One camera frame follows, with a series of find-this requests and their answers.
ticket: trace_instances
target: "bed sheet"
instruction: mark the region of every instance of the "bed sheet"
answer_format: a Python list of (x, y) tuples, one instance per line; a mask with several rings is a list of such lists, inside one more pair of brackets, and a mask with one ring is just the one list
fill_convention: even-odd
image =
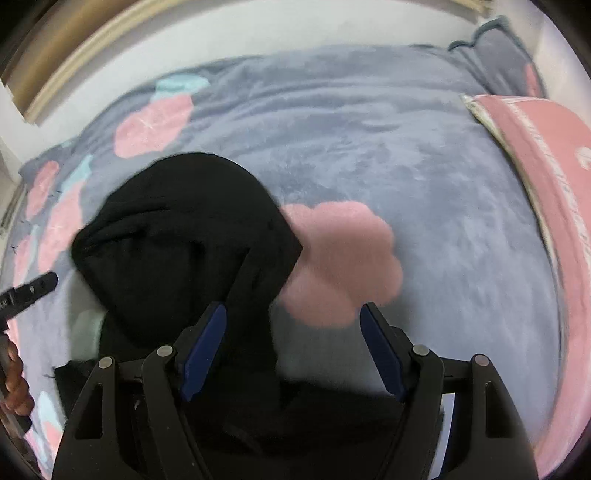
[(335, 46), (178, 72), (25, 165), (0, 288), (60, 277), (11, 323), (44, 473), (66, 421), (53, 367), (96, 349), (105, 314), (73, 267), (72, 237), (125, 180), (186, 151), (253, 173), (304, 244), (271, 307), (282, 375), (383, 394), (357, 320), (375, 301), (440, 356), (489, 355), (538, 438), (560, 380), (559, 298), (522, 184), (462, 93), (543, 95), (503, 20), (449, 50)]

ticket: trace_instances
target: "pillowcase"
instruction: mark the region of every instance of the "pillowcase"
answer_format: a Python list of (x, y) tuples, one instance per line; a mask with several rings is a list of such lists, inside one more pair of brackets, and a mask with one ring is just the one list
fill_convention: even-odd
[(543, 478), (564, 461), (591, 417), (591, 130), (546, 99), (479, 95), (465, 102), (514, 162), (562, 290), (561, 387), (535, 446)]

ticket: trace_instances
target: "blue gripper pad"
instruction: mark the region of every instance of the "blue gripper pad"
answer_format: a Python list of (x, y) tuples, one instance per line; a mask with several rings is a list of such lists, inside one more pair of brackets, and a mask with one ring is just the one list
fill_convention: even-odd
[(226, 307), (219, 304), (184, 364), (183, 385), (180, 392), (185, 401), (190, 401), (203, 388), (213, 358), (222, 343), (227, 325)]
[(402, 381), (402, 364), (367, 305), (361, 308), (359, 325), (384, 387), (399, 402), (404, 402), (408, 391)]

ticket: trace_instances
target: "pink cloud pattern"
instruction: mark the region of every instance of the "pink cloud pattern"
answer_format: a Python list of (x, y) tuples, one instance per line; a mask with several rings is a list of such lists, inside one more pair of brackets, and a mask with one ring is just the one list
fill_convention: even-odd
[(33, 249), (36, 248), (35, 232), (27, 235), (17, 245), (16, 254), (14, 255), (14, 271), (12, 273), (12, 286), (18, 287), (25, 283), (27, 272), (31, 266)]
[(351, 325), (368, 301), (385, 305), (402, 286), (389, 225), (359, 202), (285, 205), (303, 251), (279, 295), (293, 318), (312, 327)]
[(149, 152), (162, 152), (187, 125), (193, 110), (188, 94), (156, 100), (132, 113), (115, 132), (115, 154), (131, 158)]
[(37, 265), (39, 272), (53, 268), (57, 257), (70, 244), (82, 228), (82, 210), (80, 208), (80, 191), (84, 181), (72, 185), (68, 192), (62, 194), (60, 201), (52, 209), (49, 222), (39, 245)]
[(33, 181), (33, 187), (27, 195), (27, 210), (25, 211), (25, 217), (27, 220), (31, 220), (41, 211), (43, 205), (45, 205), (47, 196), (49, 195), (51, 187), (53, 187), (53, 182), (55, 181), (59, 170), (59, 163), (50, 160), (45, 163), (37, 173), (37, 176)]
[(542, 87), (538, 81), (538, 76), (535, 73), (534, 65), (528, 63), (525, 66), (525, 81), (527, 83), (527, 95), (530, 97), (542, 98)]
[(57, 457), (57, 451), (60, 448), (63, 431), (61, 427), (55, 426), (50, 421), (44, 421), (42, 428), (43, 433), (45, 434), (45, 438), (47, 439), (47, 443), (49, 444), (49, 448), (51, 450), (51, 456), (55, 460)]

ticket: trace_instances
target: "hand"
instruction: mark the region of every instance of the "hand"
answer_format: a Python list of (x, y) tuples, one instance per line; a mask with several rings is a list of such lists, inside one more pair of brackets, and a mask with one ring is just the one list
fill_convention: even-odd
[(3, 407), (7, 412), (24, 417), (31, 414), (35, 401), (29, 393), (27, 380), (22, 377), (22, 360), (18, 356), (18, 348), (12, 342), (8, 342), (8, 356), (11, 360), (10, 368), (6, 372), (6, 388), (9, 394), (4, 400)]

